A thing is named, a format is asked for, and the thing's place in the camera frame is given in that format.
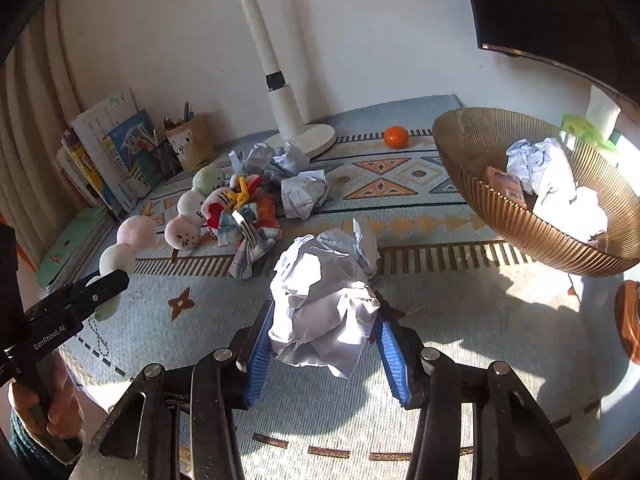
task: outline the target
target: amber glass bowl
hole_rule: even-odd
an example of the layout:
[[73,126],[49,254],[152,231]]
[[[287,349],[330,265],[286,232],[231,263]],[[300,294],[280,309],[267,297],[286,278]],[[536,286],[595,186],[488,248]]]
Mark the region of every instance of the amber glass bowl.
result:
[[498,108],[460,108],[433,125],[442,162],[460,194],[484,222],[533,259],[572,274],[610,276],[640,262],[640,198],[596,150],[581,140],[565,149],[579,186],[598,192],[609,219],[597,247],[579,242],[482,181],[488,166],[505,170],[504,152],[520,139],[560,140],[560,128]]

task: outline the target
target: round white base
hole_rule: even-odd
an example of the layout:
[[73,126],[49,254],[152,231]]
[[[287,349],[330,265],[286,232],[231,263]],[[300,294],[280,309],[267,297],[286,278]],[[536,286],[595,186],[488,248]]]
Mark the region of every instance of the round white base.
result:
[[[278,148],[284,146],[286,141],[280,134],[267,139],[267,144]],[[307,124],[305,131],[289,141],[305,155],[313,158],[320,153],[324,153],[335,142],[335,130],[328,124]]]

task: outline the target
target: human hand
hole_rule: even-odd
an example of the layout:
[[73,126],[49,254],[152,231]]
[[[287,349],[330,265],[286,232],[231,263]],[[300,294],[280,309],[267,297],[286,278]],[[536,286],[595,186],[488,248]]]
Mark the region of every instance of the human hand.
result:
[[[47,431],[63,440],[81,434],[84,413],[76,396],[76,386],[66,371],[65,362],[58,352],[52,352],[53,389],[47,417]],[[9,386],[9,403],[20,417],[24,427],[33,435],[41,436],[42,430],[36,424],[30,409],[38,403],[38,394],[23,384],[12,383]]]

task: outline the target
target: beige curtain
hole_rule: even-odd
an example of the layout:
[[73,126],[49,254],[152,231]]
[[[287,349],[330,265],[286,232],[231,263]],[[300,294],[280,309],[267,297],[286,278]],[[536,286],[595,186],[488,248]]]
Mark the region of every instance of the beige curtain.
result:
[[36,266],[80,206],[54,163],[79,113],[47,0],[0,68],[0,212]]

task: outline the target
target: metal screw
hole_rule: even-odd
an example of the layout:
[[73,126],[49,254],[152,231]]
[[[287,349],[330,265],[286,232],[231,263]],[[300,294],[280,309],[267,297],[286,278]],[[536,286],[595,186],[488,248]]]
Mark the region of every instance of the metal screw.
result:
[[504,361],[496,361],[494,363],[494,372],[498,375],[506,375],[511,372],[511,367]]
[[420,352],[420,355],[422,356],[423,359],[426,359],[427,361],[435,361],[437,358],[440,357],[440,352],[438,352],[438,350],[435,348],[427,346],[427,348],[422,349],[422,351]]
[[147,379],[153,379],[154,377],[158,377],[161,371],[162,367],[160,365],[149,365],[145,368],[145,377]]
[[213,352],[213,358],[216,361],[227,361],[233,357],[234,353],[229,348],[218,348]]

